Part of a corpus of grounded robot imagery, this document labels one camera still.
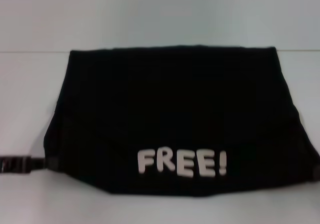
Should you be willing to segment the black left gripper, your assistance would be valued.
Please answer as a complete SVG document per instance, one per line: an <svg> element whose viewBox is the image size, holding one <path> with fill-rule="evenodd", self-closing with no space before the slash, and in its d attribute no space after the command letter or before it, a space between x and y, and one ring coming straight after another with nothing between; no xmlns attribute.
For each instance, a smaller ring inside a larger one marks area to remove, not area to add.
<svg viewBox="0 0 320 224"><path fill-rule="evenodd" d="M28 174L31 171L48 169L58 171L58 158L39 158L31 156L1 156L1 174Z"/></svg>

